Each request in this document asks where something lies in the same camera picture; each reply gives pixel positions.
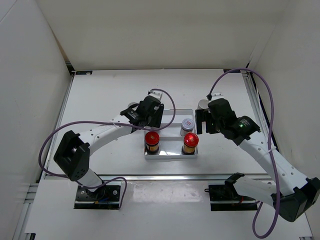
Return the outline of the white-lid small jar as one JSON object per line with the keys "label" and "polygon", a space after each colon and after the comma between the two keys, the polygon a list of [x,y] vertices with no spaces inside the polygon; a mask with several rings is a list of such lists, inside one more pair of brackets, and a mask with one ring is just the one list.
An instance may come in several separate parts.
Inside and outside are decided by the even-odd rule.
{"label": "white-lid small jar", "polygon": [[195,123],[190,118],[185,118],[181,123],[180,135],[185,136],[188,133],[191,133],[195,128]]}

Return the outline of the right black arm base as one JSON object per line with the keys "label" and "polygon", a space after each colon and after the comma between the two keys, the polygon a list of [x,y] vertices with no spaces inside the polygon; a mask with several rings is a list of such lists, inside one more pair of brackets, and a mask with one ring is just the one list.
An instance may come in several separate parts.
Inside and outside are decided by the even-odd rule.
{"label": "right black arm base", "polygon": [[209,194],[210,210],[212,212],[256,211],[259,201],[254,198],[239,195],[234,184],[245,175],[236,172],[227,178],[223,184],[210,184],[204,189]]}

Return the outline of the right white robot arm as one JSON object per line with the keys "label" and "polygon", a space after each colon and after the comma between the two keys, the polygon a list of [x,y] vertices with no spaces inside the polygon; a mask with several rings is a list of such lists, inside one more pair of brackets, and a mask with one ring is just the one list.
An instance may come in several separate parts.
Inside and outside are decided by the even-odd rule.
{"label": "right white robot arm", "polygon": [[272,150],[260,127],[248,116],[237,117],[226,99],[218,98],[207,108],[197,109],[195,121],[197,134],[222,134],[247,152],[275,182],[268,185],[237,172],[224,182],[227,198],[245,196],[263,202],[278,209],[277,213],[288,222],[294,222],[315,204],[320,180],[308,178]]}

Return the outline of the red-lid sauce jar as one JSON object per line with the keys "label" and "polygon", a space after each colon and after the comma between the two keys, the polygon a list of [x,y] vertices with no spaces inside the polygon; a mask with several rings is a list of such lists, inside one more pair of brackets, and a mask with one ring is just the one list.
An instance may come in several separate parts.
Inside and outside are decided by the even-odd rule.
{"label": "red-lid sauce jar", "polygon": [[150,154],[159,150],[160,136],[156,131],[148,131],[144,136],[144,148]]}
{"label": "red-lid sauce jar", "polygon": [[182,153],[184,155],[193,155],[196,151],[196,147],[199,144],[199,137],[193,133],[187,133],[183,139]]}

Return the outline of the silver-lid shaker bottle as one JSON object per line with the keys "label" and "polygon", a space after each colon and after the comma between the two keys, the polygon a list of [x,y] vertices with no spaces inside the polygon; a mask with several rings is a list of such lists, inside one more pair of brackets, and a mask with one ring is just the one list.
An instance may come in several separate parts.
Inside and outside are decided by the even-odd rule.
{"label": "silver-lid shaker bottle", "polygon": [[201,99],[197,104],[197,110],[205,110],[208,109],[208,104],[210,103],[207,99]]}
{"label": "silver-lid shaker bottle", "polygon": [[131,102],[128,104],[128,107],[129,108],[133,108],[137,103],[136,102]]}

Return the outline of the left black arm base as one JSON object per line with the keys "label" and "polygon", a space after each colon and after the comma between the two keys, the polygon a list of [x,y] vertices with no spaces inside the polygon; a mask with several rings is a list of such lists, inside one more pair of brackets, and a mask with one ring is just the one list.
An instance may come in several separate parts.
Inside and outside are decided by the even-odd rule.
{"label": "left black arm base", "polygon": [[78,186],[73,208],[77,210],[119,210],[122,203],[122,179],[107,181],[107,184],[91,191]]}

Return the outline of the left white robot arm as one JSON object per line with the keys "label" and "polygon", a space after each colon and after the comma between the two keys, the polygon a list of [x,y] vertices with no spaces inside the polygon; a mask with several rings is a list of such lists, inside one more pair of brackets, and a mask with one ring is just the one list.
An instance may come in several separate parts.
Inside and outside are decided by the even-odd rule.
{"label": "left white robot arm", "polygon": [[87,188],[93,200],[100,200],[105,194],[102,179],[89,167],[90,156],[120,137],[130,135],[145,127],[161,126],[164,104],[162,93],[152,90],[137,105],[120,112],[107,124],[81,133],[66,132],[54,154],[54,161],[72,182]]}

